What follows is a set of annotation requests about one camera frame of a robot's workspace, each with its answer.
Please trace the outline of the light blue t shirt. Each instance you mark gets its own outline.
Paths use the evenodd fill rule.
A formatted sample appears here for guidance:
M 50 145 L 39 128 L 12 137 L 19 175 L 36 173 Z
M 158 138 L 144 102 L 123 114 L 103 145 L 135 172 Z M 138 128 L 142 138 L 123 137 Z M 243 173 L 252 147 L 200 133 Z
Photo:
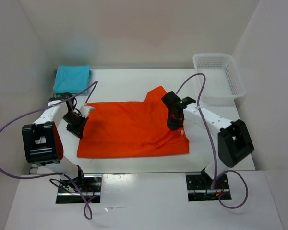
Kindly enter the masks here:
M 89 85 L 92 72 L 90 66 L 59 66 L 55 76 L 55 94 L 77 94 Z

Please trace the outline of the orange t shirt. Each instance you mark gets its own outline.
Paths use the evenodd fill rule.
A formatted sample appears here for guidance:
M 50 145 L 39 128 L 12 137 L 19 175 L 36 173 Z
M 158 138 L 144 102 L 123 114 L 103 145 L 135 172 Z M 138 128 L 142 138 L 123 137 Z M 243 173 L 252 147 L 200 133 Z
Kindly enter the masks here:
M 163 157 L 188 154 L 190 142 L 183 128 L 167 128 L 168 110 L 162 87 L 144 101 L 95 102 L 79 141 L 77 157 L 88 159 Z

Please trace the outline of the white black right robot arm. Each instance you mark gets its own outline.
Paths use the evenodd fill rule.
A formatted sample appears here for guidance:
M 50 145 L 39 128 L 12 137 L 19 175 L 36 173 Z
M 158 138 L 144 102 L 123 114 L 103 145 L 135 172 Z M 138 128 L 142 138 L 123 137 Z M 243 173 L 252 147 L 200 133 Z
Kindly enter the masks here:
M 242 120 L 223 118 L 201 107 L 191 97 L 181 99 L 173 91 L 166 93 L 162 102 L 168 109 L 167 127 L 170 130 L 183 128 L 184 120 L 188 120 L 206 130 L 210 141 L 216 138 L 214 160 L 201 171 L 201 183 L 205 188 L 212 188 L 220 176 L 254 151 L 247 126 Z

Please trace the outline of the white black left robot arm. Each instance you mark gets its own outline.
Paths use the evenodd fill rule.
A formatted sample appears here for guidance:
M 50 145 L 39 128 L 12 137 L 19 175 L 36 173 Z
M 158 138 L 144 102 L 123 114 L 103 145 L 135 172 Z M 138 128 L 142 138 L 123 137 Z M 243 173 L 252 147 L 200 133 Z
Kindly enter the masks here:
M 66 130 L 82 139 L 89 114 L 95 109 L 86 103 L 77 109 L 76 99 L 70 97 L 70 93 L 63 93 L 49 98 L 48 109 L 34 123 L 22 127 L 22 137 L 28 163 L 62 173 L 62 185 L 79 192 L 86 187 L 86 179 L 81 167 L 64 156 L 57 126 L 64 120 L 67 123 Z

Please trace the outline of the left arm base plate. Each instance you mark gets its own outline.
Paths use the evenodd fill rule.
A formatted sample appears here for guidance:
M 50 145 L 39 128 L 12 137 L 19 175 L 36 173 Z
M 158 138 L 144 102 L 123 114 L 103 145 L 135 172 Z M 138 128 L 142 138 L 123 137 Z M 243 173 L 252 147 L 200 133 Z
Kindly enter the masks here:
M 56 204 L 84 203 L 80 193 L 70 180 L 50 179 L 49 181 L 58 189 Z M 85 174 L 82 179 L 74 178 L 73 182 L 78 186 L 88 203 L 100 203 L 101 174 Z

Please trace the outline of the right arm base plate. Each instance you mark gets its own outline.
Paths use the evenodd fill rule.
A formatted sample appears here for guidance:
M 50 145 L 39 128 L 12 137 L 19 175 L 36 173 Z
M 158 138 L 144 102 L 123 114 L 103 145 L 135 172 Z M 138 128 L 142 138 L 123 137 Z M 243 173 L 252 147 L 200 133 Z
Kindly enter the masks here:
M 216 189 L 211 189 L 204 183 L 202 175 L 197 173 L 187 173 L 186 184 L 188 201 L 215 201 L 221 196 L 221 200 L 231 200 L 228 178 L 223 175 L 216 183 Z

